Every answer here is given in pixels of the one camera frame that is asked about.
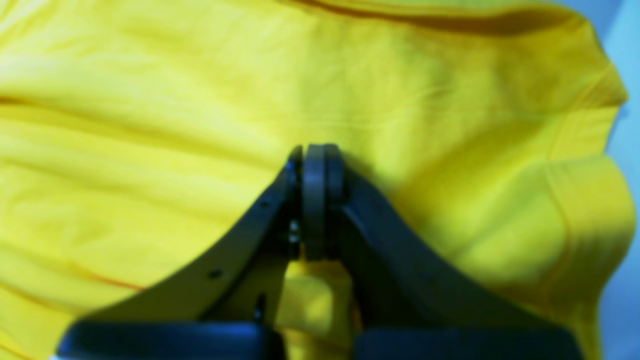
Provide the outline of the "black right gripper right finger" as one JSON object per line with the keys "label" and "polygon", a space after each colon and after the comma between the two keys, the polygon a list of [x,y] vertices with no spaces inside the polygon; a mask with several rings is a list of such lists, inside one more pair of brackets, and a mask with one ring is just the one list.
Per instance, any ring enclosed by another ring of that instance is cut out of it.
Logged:
{"label": "black right gripper right finger", "polygon": [[484,289],[435,253],[325,146],[325,246],[352,277],[356,360],[582,360],[565,328]]}

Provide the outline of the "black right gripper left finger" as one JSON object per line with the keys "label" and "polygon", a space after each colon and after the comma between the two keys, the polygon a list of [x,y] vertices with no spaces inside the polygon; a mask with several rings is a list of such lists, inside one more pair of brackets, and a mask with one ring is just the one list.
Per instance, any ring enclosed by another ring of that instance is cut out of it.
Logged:
{"label": "black right gripper left finger", "polygon": [[322,259],[324,145],[296,146],[230,230],[153,287],[76,321],[57,360],[285,360],[274,322],[292,261]]}

